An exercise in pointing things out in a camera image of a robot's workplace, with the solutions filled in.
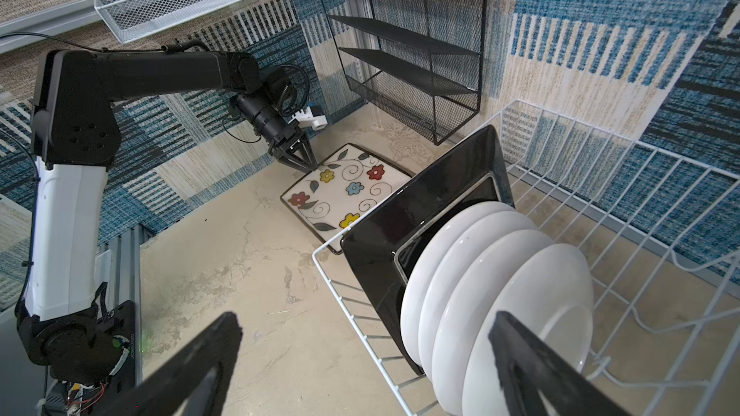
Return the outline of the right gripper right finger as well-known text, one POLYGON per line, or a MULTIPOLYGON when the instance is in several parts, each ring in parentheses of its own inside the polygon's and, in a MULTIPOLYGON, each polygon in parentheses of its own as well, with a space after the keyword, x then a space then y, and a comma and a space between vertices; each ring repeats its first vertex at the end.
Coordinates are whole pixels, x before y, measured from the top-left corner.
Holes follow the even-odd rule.
POLYGON ((545 415, 545 403, 559 415, 626 414, 511 313, 497 312, 489 342, 510 415, 545 415))

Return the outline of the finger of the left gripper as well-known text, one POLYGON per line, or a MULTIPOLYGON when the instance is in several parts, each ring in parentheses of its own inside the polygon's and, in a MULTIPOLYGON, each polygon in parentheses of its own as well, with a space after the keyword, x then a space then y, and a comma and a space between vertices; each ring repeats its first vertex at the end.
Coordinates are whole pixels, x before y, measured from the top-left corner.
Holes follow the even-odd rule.
POLYGON ((281 164, 291 169, 296 169, 301 173, 309 172, 309 162, 304 159, 300 153, 291 152, 289 150, 275 149, 271 150, 271 155, 281 164))
POLYGON ((318 162, 308 136, 301 135, 294 144, 294 156, 302 171, 315 171, 318 162))

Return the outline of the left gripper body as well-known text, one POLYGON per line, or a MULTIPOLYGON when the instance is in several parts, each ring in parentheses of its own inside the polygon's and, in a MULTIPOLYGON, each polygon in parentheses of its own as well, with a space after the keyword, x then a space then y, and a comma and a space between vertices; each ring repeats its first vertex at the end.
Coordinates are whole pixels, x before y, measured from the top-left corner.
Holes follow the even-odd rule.
POLYGON ((254 118, 254 128, 268 143, 272 156, 295 155, 304 135, 297 121, 287 122, 273 109, 264 109, 254 118))

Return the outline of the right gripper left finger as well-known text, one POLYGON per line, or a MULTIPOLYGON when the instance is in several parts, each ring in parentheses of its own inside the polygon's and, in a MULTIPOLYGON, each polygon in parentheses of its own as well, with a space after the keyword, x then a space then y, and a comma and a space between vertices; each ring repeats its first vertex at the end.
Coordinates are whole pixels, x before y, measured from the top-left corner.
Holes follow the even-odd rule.
POLYGON ((220 415, 237 361, 242 329, 225 312, 140 386, 111 400, 103 415, 220 415))

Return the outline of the floral square plate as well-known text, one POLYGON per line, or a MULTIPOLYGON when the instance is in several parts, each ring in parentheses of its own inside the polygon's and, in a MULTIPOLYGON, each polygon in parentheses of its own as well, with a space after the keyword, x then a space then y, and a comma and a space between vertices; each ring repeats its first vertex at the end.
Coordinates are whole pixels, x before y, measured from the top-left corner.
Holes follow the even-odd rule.
POLYGON ((348 143, 286 190, 281 201, 325 243, 411 178, 391 161, 348 143))

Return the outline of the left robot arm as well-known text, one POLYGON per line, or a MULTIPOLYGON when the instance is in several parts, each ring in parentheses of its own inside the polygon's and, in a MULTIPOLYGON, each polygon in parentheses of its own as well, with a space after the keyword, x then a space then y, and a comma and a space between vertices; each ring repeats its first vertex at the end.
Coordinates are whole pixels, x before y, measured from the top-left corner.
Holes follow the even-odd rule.
POLYGON ((40 58, 30 154, 38 173, 26 279, 15 305, 29 359, 60 381, 98 386, 127 359, 106 321, 96 279, 103 191, 121 146, 112 106, 147 96, 224 90, 269 153, 298 171, 317 167, 295 114, 310 85, 293 65, 260 67, 248 52, 209 50, 190 40, 153 51, 53 49, 40 58))

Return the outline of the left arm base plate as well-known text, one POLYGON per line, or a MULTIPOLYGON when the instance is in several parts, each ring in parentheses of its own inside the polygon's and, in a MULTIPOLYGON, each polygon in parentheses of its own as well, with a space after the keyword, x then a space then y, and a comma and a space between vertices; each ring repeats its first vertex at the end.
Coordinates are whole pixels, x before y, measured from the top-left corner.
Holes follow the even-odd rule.
POLYGON ((141 382, 139 313, 136 302, 127 300, 98 319, 92 340, 79 327, 68 327, 52 341, 40 414, 101 415, 141 382))

